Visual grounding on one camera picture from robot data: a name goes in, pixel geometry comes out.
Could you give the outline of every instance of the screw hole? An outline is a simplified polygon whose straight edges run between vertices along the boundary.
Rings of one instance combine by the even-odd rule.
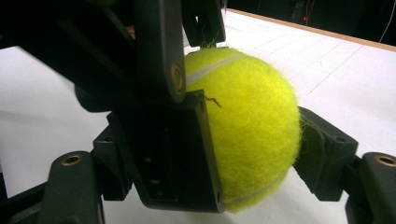
[[[63,159],[62,160],[62,165],[63,166],[70,166],[70,165],[77,164],[77,163],[79,163],[81,161],[82,161],[82,156],[81,155],[79,155],[79,154],[72,155],[72,156],[69,156],[69,157]]]
[[[180,67],[176,63],[173,63],[171,66],[171,78],[175,91],[177,93],[183,92],[184,80],[182,78]]]
[[[389,156],[376,156],[375,159],[383,164],[383,165],[387,165],[387,166],[391,166],[391,167],[396,167],[396,160],[392,157]]]

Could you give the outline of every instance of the black plastic bracket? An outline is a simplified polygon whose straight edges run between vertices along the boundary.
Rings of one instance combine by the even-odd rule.
[[[149,105],[172,105],[186,94],[180,0],[134,0],[139,94]]]
[[[107,126],[93,141],[91,152],[95,162],[96,178],[100,191],[106,201],[123,201],[132,187],[132,180],[127,178],[123,160],[126,155],[120,151],[111,131]]]
[[[0,202],[0,223],[37,223],[46,183]]]
[[[294,168],[320,201],[338,202],[344,167],[353,162],[358,142],[312,111],[300,107],[303,140]]]
[[[38,223],[104,223],[89,152],[67,153],[52,163]]]
[[[183,26],[192,47],[225,41],[219,0],[183,0]]]
[[[115,111],[108,121],[145,206],[224,210],[202,91],[188,92],[183,103],[162,109]]]
[[[341,186],[349,194],[349,224],[396,223],[396,158],[370,152],[345,168]]]

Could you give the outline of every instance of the tennis ball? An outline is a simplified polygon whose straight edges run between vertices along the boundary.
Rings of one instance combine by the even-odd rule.
[[[235,49],[186,56],[187,90],[204,90],[226,211],[258,203],[298,155],[300,115],[288,81]]]

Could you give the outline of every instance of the wire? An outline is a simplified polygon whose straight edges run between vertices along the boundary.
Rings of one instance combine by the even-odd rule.
[[[311,8],[309,8],[308,17],[311,17],[311,12],[312,12],[312,9],[314,8],[314,4],[315,4],[315,2],[316,2],[316,0],[314,0],[314,1],[312,2],[312,4],[311,4]]]
[[[382,38],[384,38],[385,33],[387,32],[387,30],[388,30],[388,28],[389,28],[389,26],[390,26],[390,22],[392,21],[392,18],[393,18],[393,13],[395,12],[395,7],[396,7],[396,0],[395,0],[395,2],[393,3],[393,10],[392,10],[392,14],[390,14],[390,19],[389,19],[387,28],[385,28],[384,34],[382,34],[381,38],[379,39],[379,43],[381,43]]]
[[[309,0],[306,2],[305,5],[305,25],[308,25],[308,4],[309,4]]]

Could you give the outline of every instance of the yellow tennis ball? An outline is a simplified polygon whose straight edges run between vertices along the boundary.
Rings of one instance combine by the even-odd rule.
[[[273,192],[294,163],[296,96],[270,64],[235,49],[202,49],[185,61],[188,91],[205,91],[225,208],[237,212]]]

